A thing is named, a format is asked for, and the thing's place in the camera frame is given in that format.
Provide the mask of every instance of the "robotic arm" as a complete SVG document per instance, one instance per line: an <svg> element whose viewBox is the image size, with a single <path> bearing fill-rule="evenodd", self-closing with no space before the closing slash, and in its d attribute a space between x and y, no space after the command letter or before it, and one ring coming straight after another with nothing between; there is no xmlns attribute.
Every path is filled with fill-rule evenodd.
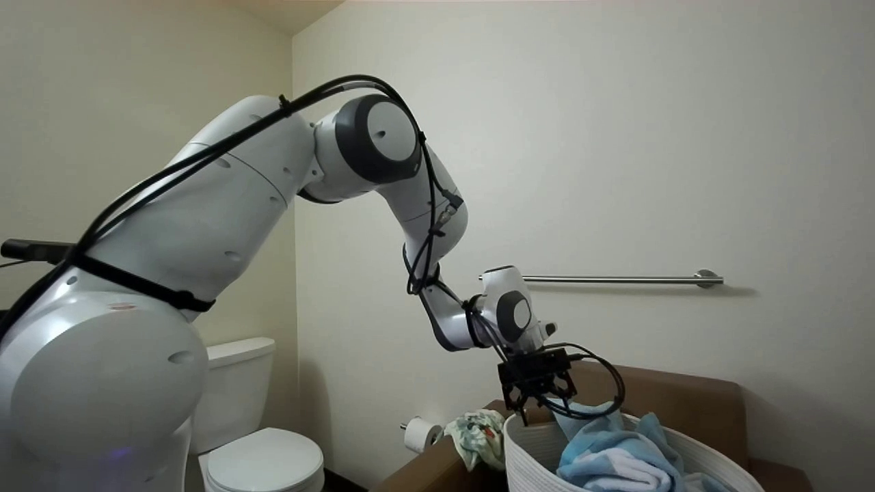
<svg viewBox="0 0 875 492"><path fill-rule="evenodd" d="M351 88L377 94L302 121L303 108ZM298 195L325 206L383 195L407 239L407 293L422 299L435 339L447 351L495 348L518 410L545 392L574 393L570 358L541 355L550 326L515 268L488 270L485 293L467 302L442 281L437 261L465 233L465 199L387 82L344 76L295 102L243 98L172 162L56 255L59 265L7 315L3 475L41 475L46 462L94 473L179 434L205 382L190 322L246 270Z"/></svg>

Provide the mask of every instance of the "cloth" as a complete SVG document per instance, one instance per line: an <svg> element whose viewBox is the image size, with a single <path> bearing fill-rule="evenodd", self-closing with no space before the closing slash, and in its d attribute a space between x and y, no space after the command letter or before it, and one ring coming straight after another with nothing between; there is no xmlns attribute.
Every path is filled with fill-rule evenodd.
<svg viewBox="0 0 875 492"><path fill-rule="evenodd" d="M637 430L626 430L621 414L588 422L563 449L558 475L586 492L730 492L711 475L685 473L653 414Z"/></svg>
<svg viewBox="0 0 875 492"><path fill-rule="evenodd" d="M452 422L444 434L455 437L455 449L467 470L478 462L488 467L503 470L503 447L502 447L503 416L495 410L462 414Z"/></svg>

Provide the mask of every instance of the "toilet paper roll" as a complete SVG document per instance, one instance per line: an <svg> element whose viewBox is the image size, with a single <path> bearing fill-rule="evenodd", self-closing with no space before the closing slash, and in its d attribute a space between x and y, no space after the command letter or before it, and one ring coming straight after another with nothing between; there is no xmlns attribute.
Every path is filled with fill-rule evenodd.
<svg viewBox="0 0 875 492"><path fill-rule="evenodd" d="M444 430L424 418L410 418L406 423L406 449L422 455L442 441Z"/></svg>

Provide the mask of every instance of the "wall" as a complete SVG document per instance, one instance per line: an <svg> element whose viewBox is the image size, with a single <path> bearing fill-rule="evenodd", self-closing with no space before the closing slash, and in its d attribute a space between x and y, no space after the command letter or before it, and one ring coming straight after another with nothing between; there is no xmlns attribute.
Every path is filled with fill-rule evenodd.
<svg viewBox="0 0 875 492"><path fill-rule="evenodd" d="M461 296L507 262L725 273L534 302L618 363L742 382L757 456L872 489L872 50L868 0L344 4L294 39L294 76L372 71L410 98L472 202ZM410 459L406 418L499 397L495 355L437 348L377 196L295 231L308 432L375 483Z"/></svg>
<svg viewBox="0 0 875 492"><path fill-rule="evenodd" d="M291 76L287 37L217 0L0 5L0 239L74 242L217 112ZM0 270L8 307L41 268ZM279 339L272 422L294 418L294 222L198 328Z"/></svg>

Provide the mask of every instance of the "toilet tank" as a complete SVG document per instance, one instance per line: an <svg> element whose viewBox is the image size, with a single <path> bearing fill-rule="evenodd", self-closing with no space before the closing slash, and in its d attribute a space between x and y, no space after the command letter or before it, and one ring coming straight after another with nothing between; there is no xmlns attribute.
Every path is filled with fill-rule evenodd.
<svg viewBox="0 0 875 492"><path fill-rule="evenodd" d="M253 434L265 414L273 339L242 339L209 348L209 385L193 416L193 455Z"/></svg>

